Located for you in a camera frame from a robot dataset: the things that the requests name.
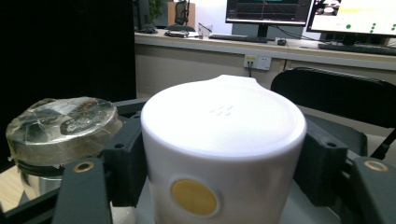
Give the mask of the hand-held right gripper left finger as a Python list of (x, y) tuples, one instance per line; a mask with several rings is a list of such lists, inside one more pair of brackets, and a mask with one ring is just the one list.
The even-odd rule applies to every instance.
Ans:
[(138, 115), (123, 124), (103, 154), (109, 200), (117, 207), (136, 207), (148, 175)]

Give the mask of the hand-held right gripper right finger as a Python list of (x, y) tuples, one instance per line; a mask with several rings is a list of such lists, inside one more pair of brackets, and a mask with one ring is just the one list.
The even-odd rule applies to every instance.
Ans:
[(294, 174), (294, 180), (314, 206), (336, 201), (333, 184), (344, 167), (347, 146), (311, 120)]

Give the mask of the white jug with yellow dot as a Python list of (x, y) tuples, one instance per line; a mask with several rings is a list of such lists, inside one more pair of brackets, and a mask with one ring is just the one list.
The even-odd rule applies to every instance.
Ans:
[(303, 145), (301, 110), (221, 75), (152, 96), (141, 114), (156, 224), (278, 224)]

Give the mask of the tape-wrapped metal jar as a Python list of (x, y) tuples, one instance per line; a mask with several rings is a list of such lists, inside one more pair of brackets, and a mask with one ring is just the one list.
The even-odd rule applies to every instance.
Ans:
[(6, 138), (22, 183), (32, 186), (40, 176), (60, 176), (72, 161), (100, 155), (121, 127), (107, 100), (46, 98), (13, 119)]

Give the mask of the black folding chair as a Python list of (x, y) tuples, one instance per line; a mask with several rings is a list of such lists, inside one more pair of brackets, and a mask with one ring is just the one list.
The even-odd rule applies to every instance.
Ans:
[(372, 156), (383, 160), (396, 141), (396, 85), (371, 77), (329, 70), (295, 67), (278, 74), (274, 91), (297, 105), (391, 128)]

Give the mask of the long beige counter desk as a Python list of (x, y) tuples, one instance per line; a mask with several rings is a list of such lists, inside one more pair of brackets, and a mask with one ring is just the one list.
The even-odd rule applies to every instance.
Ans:
[(263, 55), (291, 61), (324, 63), (350, 67), (379, 69), (396, 72), (396, 56), (374, 55), (354, 52), (322, 50), (316, 41), (289, 40), (286, 46), (275, 42), (256, 44), (239, 41), (199, 39), (198, 37), (176, 38), (158, 34), (135, 34), (134, 42), (139, 45), (168, 47), (177, 49), (205, 50), (232, 54)]

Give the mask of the black keyboard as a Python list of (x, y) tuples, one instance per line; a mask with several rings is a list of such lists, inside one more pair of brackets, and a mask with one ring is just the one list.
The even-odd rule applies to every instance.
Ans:
[(229, 40), (229, 41), (241, 41), (249, 43), (267, 43), (266, 37), (254, 36), (254, 35), (219, 35), (212, 34), (208, 38), (218, 40)]
[(335, 44), (318, 44), (319, 49), (347, 51), (355, 53), (366, 53), (376, 55), (396, 56), (396, 48), (376, 47), (369, 45), (335, 45)]

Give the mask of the black curtain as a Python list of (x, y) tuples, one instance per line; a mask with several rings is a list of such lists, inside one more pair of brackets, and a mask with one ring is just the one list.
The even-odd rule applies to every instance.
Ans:
[(0, 166), (14, 118), (79, 96), (136, 97), (133, 0), (0, 0)]

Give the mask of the small clear plastic holder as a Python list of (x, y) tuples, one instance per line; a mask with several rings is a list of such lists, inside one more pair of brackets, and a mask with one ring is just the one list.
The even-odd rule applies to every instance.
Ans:
[(198, 23), (198, 37), (203, 39), (209, 37), (212, 34), (213, 26), (211, 24)]

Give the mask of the green potted plant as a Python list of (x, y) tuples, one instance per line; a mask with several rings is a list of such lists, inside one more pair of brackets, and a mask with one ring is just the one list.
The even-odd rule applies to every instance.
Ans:
[(163, 15), (164, 0), (148, 0), (150, 21), (155, 22)]

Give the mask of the white-screen computer monitor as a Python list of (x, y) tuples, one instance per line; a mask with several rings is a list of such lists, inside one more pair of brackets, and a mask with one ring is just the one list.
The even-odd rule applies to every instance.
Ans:
[(396, 38), (396, 0), (313, 0), (306, 31)]

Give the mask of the black office chair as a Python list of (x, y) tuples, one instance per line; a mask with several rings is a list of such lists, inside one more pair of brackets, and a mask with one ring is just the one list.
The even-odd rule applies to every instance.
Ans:
[(173, 18), (174, 22), (169, 23), (166, 30), (186, 32), (195, 31), (195, 29), (189, 25), (190, 0), (179, 0), (173, 7), (169, 7), (169, 9), (173, 9), (175, 11), (175, 15), (171, 16), (171, 13), (168, 13), (168, 17)]

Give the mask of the dark-screen computer monitor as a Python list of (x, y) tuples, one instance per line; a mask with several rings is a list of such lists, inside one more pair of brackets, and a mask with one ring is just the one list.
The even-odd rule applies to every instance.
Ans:
[(273, 25), (304, 27), (312, 0), (227, 0), (226, 23), (256, 24), (257, 36), (267, 37)]

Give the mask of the white wall socket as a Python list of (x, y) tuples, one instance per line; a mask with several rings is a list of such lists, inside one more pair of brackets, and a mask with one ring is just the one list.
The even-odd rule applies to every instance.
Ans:
[(244, 58), (244, 66), (248, 69), (268, 71), (270, 69), (271, 62), (271, 57), (261, 55), (246, 55)]

